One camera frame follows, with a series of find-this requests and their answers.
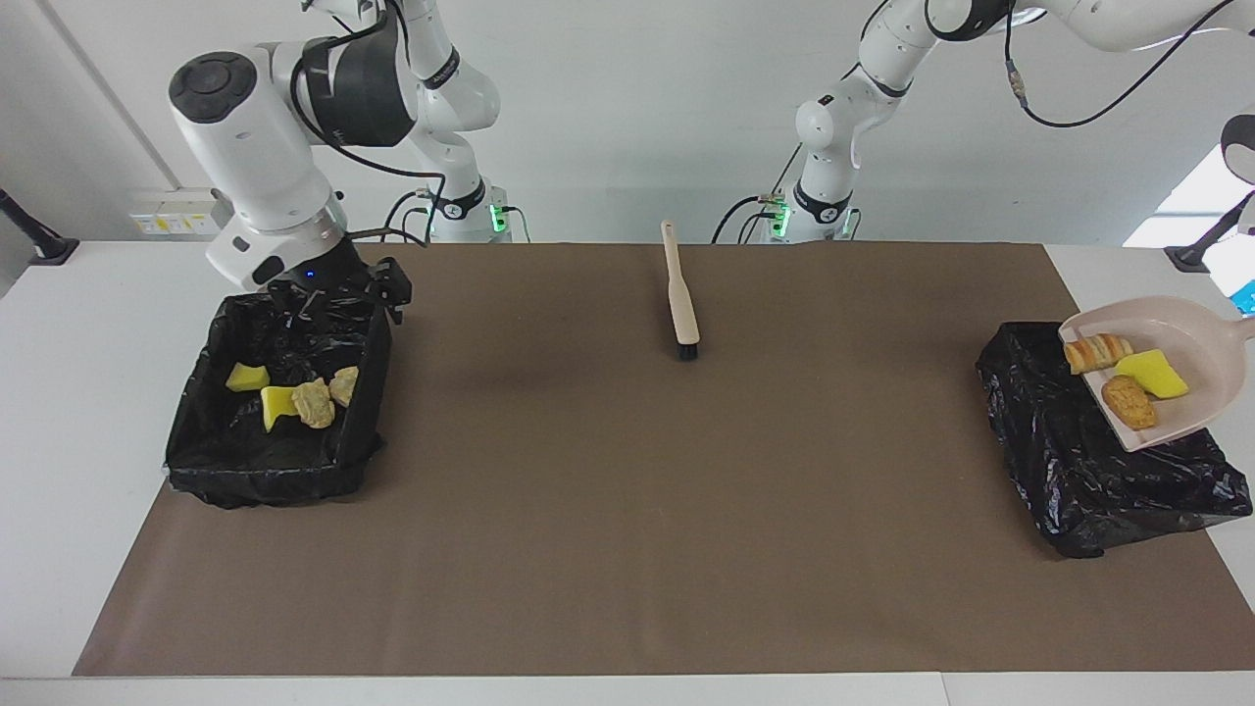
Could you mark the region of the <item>yellow sponge piece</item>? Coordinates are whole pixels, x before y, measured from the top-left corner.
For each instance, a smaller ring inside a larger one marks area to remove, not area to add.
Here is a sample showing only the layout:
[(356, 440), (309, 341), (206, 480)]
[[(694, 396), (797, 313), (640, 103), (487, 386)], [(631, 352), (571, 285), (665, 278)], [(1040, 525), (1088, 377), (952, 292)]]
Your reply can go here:
[(1188, 394), (1188, 384), (1171, 366), (1161, 349), (1130, 354), (1117, 362), (1116, 371), (1121, 376), (1132, 377), (1152, 398), (1175, 399)]
[(297, 406), (294, 403), (295, 390), (296, 387), (277, 387), (277, 385), (269, 385), (269, 387), (259, 390), (261, 406), (264, 406), (265, 433), (274, 431), (279, 419), (299, 416)]

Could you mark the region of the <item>bin lined with black bag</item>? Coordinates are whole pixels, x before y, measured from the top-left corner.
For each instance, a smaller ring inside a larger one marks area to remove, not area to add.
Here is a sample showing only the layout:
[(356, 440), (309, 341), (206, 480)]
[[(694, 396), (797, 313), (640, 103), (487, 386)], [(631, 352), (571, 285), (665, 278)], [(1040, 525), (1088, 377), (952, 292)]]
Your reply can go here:
[[(328, 298), (321, 319), (282, 312), (269, 293), (223, 298), (184, 382), (164, 451), (169, 487), (220, 508), (291, 507), (358, 492), (382, 448), (382, 394), (392, 352), (384, 308)], [(264, 425), (256, 390), (231, 390), (236, 365), (265, 367), (279, 387), (329, 380), (344, 367), (359, 379), (348, 408), (326, 429), (297, 419)]]

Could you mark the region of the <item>brown table mat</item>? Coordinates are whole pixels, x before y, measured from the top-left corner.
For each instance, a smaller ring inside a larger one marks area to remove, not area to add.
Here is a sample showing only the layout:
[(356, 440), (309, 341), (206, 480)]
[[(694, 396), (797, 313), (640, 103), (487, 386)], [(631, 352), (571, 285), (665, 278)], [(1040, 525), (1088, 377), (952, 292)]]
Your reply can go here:
[(1206, 533), (1065, 561), (976, 357), (1076, 312), (1043, 247), (388, 247), (415, 287), (361, 492), (162, 490), (80, 676), (1255, 668)]

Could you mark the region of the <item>white wall socket box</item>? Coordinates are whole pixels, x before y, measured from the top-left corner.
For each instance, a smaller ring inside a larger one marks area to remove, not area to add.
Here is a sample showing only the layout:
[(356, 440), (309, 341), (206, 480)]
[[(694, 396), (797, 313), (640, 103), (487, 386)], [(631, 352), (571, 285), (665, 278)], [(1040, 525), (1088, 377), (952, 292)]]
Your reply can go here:
[(152, 189), (133, 193), (125, 214), (147, 237), (208, 241), (220, 234), (233, 209), (215, 188)]

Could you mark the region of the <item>white box with blue label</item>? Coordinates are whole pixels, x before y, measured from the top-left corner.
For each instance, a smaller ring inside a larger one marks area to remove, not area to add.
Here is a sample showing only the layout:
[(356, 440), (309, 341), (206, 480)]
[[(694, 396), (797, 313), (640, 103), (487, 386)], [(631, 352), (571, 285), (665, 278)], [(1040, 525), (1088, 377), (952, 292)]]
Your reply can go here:
[(1216, 286), (1242, 317), (1255, 316), (1255, 237), (1227, 238), (1207, 256)]

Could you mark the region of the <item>pale tan pastry piece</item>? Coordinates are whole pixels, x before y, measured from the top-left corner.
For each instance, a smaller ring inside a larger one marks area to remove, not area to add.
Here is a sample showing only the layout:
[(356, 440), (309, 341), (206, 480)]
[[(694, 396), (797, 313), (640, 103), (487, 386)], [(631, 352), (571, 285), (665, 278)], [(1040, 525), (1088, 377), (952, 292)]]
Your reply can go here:
[(1063, 354), (1071, 374), (1083, 376), (1108, 367), (1114, 367), (1122, 359), (1133, 356), (1135, 349), (1128, 339), (1114, 334), (1096, 334), (1064, 341)]

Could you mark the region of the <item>brown potato-shaped bread roll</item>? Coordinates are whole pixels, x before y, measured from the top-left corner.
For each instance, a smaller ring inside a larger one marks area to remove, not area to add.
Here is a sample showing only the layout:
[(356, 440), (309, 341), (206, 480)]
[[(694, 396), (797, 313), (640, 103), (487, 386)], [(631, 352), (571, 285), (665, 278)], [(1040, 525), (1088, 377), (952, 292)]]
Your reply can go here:
[(1126, 428), (1145, 430), (1158, 425), (1155, 405), (1137, 379), (1124, 375), (1111, 377), (1102, 385), (1101, 396)]

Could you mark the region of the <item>bin covered by black bag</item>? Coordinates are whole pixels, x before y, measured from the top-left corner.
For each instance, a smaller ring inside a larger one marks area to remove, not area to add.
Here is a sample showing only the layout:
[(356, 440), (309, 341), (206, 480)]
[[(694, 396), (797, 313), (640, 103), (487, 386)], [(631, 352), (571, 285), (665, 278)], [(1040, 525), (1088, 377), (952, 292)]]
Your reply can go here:
[(1127, 451), (1064, 361), (1058, 324), (1001, 325), (976, 372), (1009, 478), (1062, 557), (1251, 517), (1249, 479), (1209, 430)]

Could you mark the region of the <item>beige brush with black bristles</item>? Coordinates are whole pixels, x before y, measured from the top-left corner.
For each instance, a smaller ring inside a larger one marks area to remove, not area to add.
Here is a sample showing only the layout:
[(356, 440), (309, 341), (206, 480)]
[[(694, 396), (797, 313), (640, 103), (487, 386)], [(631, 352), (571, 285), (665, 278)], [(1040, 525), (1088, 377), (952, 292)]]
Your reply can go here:
[(695, 361), (699, 357), (702, 335), (697, 322), (692, 293), (689, 287), (686, 287), (686, 280), (681, 272), (681, 260), (680, 255), (678, 255), (676, 224), (673, 221), (663, 219), (660, 231), (665, 250), (668, 303), (669, 308), (671, 308), (674, 334), (676, 334), (678, 357), (681, 361)]

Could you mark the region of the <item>pale pink plastic dustpan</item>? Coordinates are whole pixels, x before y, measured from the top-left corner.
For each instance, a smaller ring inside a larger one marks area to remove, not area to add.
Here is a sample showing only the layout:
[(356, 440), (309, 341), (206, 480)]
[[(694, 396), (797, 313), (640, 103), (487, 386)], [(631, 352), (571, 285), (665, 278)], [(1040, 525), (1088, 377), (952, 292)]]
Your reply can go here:
[(1135, 350), (1160, 349), (1183, 377), (1183, 398), (1157, 403), (1158, 425), (1135, 430), (1103, 401), (1101, 387), (1114, 372), (1081, 376), (1108, 425), (1127, 451), (1163, 445), (1205, 429), (1235, 403), (1247, 381), (1247, 341), (1255, 339), (1255, 319), (1224, 319), (1211, 308), (1175, 296), (1147, 296), (1076, 313), (1058, 329), (1063, 344), (1113, 334)]

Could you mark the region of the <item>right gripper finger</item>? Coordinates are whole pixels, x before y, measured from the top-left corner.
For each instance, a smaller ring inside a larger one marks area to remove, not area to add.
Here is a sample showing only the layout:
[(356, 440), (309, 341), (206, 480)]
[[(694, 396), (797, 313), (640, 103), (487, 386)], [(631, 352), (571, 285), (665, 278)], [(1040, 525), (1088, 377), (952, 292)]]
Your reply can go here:
[(393, 324), (400, 326), (404, 308), (413, 301), (413, 285), (395, 258), (376, 263), (376, 298)]

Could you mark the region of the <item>black clamp stand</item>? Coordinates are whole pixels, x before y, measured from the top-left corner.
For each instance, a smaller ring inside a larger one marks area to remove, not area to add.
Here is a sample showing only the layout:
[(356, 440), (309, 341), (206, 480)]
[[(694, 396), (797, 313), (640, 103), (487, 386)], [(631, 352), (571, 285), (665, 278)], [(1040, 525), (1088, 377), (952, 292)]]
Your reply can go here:
[(1204, 256), (1227, 234), (1255, 234), (1255, 189), (1237, 201), (1192, 245), (1167, 246), (1163, 253), (1181, 273), (1209, 275)]
[(0, 213), (6, 219), (13, 221), (19, 232), (30, 240), (34, 255), (28, 260), (28, 263), (31, 267), (59, 267), (59, 265), (67, 265), (67, 261), (72, 258), (72, 255), (75, 253), (80, 245), (79, 238), (64, 237), (48, 224), (41, 223), (40, 219), (29, 214), (4, 188), (0, 188)]

